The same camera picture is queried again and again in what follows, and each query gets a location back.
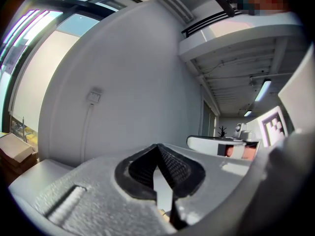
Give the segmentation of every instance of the gray panel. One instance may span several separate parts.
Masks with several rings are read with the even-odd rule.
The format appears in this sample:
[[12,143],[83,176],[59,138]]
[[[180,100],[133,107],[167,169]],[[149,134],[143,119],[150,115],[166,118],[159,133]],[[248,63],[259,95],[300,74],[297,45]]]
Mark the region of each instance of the gray panel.
[[176,230],[160,215],[154,201],[131,198],[114,178],[116,166],[138,152],[116,153],[90,160],[53,183],[34,207],[46,215],[73,186],[87,192],[73,208],[63,228],[76,235],[160,235]]
[[36,196],[48,185],[73,170],[72,167],[46,159],[19,176],[9,190],[18,195],[29,204],[32,204]]
[[[251,163],[166,146],[199,162],[206,170],[206,178],[197,192],[189,198],[176,201],[182,219],[189,224],[196,223],[218,207],[239,184]],[[131,198],[116,184],[116,166],[138,151],[102,156],[82,164],[50,185],[36,199],[34,207],[47,216],[74,186],[81,186],[87,191],[80,196],[75,206],[71,206],[72,211],[62,224],[69,232],[77,235],[99,235],[99,232],[106,232],[112,236],[130,233],[154,236],[175,232],[172,225],[161,217],[154,201]],[[245,171],[240,174],[237,168]]]

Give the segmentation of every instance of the cardboard box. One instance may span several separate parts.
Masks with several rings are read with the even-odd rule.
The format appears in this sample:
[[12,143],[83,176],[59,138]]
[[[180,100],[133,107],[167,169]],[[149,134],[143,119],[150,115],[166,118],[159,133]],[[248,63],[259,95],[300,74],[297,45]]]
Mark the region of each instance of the cardboard box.
[[0,136],[0,156],[14,167],[34,153],[33,147],[9,133]]
[[1,162],[1,170],[2,170],[2,176],[3,176],[6,186],[9,186],[15,179],[19,177],[19,174],[16,174],[9,167],[5,166],[2,162]]
[[2,162],[2,165],[4,165],[6,168],[9,168],[14,173],[21,175],[37,163],[37,153],[34,152],[32,155],[27,157],[18,167],[14,167],[5,159],[2,159],[1,162]]

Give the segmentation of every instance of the wall outlet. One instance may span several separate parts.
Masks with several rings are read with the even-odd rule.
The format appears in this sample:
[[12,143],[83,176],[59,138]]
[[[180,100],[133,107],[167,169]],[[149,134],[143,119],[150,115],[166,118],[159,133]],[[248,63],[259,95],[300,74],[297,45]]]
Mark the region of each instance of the wall outlet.
[[100,99],[100,94],[95,93],[95,92],[90,92],[88,99],[89,99],[89,101],[98,103],[99,99]]

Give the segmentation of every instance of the cable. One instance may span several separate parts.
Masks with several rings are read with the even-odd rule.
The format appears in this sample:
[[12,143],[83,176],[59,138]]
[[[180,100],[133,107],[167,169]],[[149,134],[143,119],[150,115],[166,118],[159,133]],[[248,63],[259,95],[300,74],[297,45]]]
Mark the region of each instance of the cable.
[[84,122],[84,128],[83,128],[82,139],[81,139],[81,163],[83,163],[85,160],[85,143],[87,139],[87,133],[89,129],[89,123],[90,123],[90,118],[92,115],[93,108],[94,108],[94,105],[90,104],[88,112],[87,112],[87,116]]

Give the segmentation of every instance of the fluorescent light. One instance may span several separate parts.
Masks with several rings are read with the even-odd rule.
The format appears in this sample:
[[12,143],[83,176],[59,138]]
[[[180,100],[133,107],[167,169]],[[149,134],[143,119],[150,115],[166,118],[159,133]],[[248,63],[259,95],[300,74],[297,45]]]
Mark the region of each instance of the fluorescent light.
[[244,114],[244,117],[249,116],[251,113],[252,113],[251,111],[247,111],[246,114]]
[[264,84],[262,85],[261,90],[260,90],[258,96],[256,97],[255,101],[260,101],[263,98],[263,96],[267,92],[270,84],[271,84],[271,80],[265,80],[264,81]]

